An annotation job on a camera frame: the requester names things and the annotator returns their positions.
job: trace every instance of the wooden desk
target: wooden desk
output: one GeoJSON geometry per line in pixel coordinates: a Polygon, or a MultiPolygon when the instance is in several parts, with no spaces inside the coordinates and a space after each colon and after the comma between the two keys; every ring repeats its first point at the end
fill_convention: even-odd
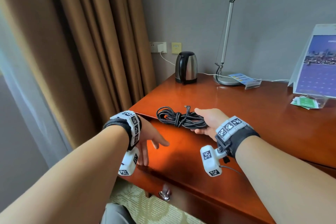
{"type": "MultiPolygon", "coordinates": [[[[155,118],[162,106],[181,113],[185,113],[185,105],[192,110],[219,108],[248,122],[277,148],[335,174],[336,101],[330,100],[321,110],[306,110],[290,104],[291,91],[278,82],[262,82],[251,90],[220,86],[203,74],[197,83],[183,86],[171,76],[131,110],[155,118]]],[[[214,141],[156,119],[151,123],[171,145],[154,150],[149,142],[149,166],[138,166],[132,176],[122,178],[156,196],[168,183],[173,188],[171,202],[207,223],[274,223],[243,176],[229,169],[214,178],[205,173],[200,148],[207,144],[216,147],[214,141]]],[[[234,160],[227,165],[241,171],[234,160]]]]}

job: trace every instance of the electric kettle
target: electric kettle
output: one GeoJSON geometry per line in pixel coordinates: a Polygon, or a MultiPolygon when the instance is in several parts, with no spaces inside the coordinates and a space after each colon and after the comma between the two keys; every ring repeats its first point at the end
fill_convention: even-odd
{"type": "Polygon", "coordinates": [[[197,82],[197,58],[195,53],[179,53],[176,59],[175,80],[182,84],[197,82]]]}

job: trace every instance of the black kettle handle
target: black kettle handle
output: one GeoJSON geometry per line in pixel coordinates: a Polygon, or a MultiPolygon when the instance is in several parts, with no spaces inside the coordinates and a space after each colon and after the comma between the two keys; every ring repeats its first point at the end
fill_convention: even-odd
{"type": "Polygon", "coordinates": [[[189,59],[188,55],[185,56],[181,55],[180,63],[178,66],[178,73],[182,84],[186,83],[188,59],[189,59]]]}

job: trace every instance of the calendar photo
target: calendar photo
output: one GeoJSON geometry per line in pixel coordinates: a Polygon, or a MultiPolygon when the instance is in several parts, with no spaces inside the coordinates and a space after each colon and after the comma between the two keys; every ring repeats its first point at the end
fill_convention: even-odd
{"type": "Polygon", "coordinates": [[[336,98],[336,35],[313,35],[294,93],[316,91],[336,98]]]}

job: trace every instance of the person's left hand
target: person's left hand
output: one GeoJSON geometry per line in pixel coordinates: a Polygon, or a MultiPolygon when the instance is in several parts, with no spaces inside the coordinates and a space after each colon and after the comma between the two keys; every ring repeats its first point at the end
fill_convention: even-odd
{"type": "Polygon", "coordinates": [[[148,149],[147,149],[147,140],[151,140],[155,149],[159,148],[159,145],[169,146],[169,142],[166,141],[156,128],[148,120],[145,120],[141,116],[141,131],[140,139],[136,147],[139,149],[140,156],[138,158],[138,164],[148,166],[148,149]]]}

